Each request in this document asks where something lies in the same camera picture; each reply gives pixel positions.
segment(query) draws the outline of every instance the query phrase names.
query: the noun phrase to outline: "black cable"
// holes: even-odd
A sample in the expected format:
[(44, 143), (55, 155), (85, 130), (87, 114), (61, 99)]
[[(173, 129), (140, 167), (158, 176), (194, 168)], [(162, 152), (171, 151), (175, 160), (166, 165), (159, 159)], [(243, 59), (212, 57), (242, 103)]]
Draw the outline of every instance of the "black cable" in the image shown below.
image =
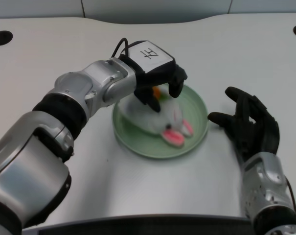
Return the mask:
[(295, 197), (294, 197), (294, 193), (293, 193), (293, 189), (291, 188), (291, 185), (287, 179), (287, 177), (285, 176), (286, 178), (286, 181), (287, 181), (287, 185), (288, 185), (288, 188), (289, 188), (289, 192), (290, 192), (290, 195), (291, 195), (291, 200), (293, 202), (293, 205), (294, 205), (294, 210), (296, 212), (296, 201), (295, 201)]
[(82, 10), (83, 10), (83, 16), (84, 16), (84, 18), (86, 18), (86, 14), (85, 14), (85, 9), (84, 9), (83, 0), (80, 0), (80, 3), (81, 3), (81, 8), (82, 8)]
[(115, 55), (116, 55), (116, 53), (117, 53), (117, 51), (118, 51), (120, 45), (122, 45), (123, 42), (125, 42), (125, 55), (128, 57), (128, 54), (129, 54), (129, 53), (128, 53), (128, 41), (127, 41), (126, 38), (122, 38), (122, 39), (119, 41), (119, 43), (117, 44), (117, 46), (116, 46), (116, 48), (115, 48), (115, 50), (114, 50), (114, 52), (113, 52), (113, 54), (112, 54), (111, 57), (115, 57)]

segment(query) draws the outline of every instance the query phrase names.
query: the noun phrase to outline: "green plate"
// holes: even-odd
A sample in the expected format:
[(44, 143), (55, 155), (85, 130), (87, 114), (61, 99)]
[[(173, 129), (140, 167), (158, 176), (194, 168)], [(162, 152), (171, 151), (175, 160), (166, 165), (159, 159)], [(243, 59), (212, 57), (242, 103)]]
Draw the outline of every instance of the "green plate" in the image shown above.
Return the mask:
[(117, 140), (137, 154), (159, 159), (177, 157), (195, 148), (207, 132), (207, 108), (201, 97), (186, 85), (177, 101), (181, 104), (184, 119), (191, 124), (194, 131), (192, 137), (185, 138), (183, 147), (171, 146), (161, 136), (148, 134), (131, 124), (119, 111), (118, 103), (112, 112)]

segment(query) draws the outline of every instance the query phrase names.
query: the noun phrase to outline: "robotic hand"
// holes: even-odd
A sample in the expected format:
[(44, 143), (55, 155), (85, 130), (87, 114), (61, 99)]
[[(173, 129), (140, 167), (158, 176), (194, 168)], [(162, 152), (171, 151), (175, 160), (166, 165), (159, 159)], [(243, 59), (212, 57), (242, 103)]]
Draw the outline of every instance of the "robotic hand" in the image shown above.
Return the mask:
[(234, 143), (243, 174), (242, 205), (256, 235), (296, 234), (296, 209), (276, 156), (277, 122), (256, 96), (234, 87), (225, 93), (236, 102), (235, 115), (210, 113), (208, 119), (223, 127)]
[[(122, 42), (124, 54), (117, 59)], [(57, 78), (54, 89), (0, 140), (0, 235), (20, 235), (22, 228), (43, 223), (62, 202), (71, 184), (64, 162), (99, 108), (132, 92), (158, 108), (149, 89), (169, 83), (169, 93), (178, 97), (186, 78), (175, 59), (153, 43), (128, 46), (126, 39), (109, 60)]]

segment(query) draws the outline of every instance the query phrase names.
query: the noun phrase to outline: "plush toy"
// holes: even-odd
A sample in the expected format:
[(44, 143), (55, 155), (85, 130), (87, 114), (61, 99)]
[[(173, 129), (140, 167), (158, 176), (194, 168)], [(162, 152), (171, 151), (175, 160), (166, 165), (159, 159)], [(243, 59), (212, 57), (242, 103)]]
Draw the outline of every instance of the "plush toy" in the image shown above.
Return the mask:
[(181, 147), (184, 136), (191, 137), (191, 125), (183, 119), (179, 103), (172, 98), (166, 87), (154, 87), (154, 96), (159, 100), (161, 111), (153, 111), (131, 94), (118, 104), (123, 116), (140, 129), (155, 135), (161, 135), (169, 144)]

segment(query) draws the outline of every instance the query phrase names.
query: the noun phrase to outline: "silver metal joint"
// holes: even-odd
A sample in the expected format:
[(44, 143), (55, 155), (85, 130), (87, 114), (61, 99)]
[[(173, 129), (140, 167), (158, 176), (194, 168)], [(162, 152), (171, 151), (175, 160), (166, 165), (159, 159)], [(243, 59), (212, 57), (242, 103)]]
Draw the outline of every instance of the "silver metal joint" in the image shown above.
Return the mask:
[(296, 225), (282, 225), (269, 230), (265, 235), (296, 235)]
[(284, 206), (293, 210), (286, 188), (286, 178), (275, 154), (257, 153), (243, 165), (242, 203), (252, 222), (268, 207)]
[(85, 111), (88, 121), (99, 108), (132, 93), (136, 84), (134, 70), (113, 57), (93, 62), (82, 71), (63, 74), (48, 94), (62, 94), (75, 100)]

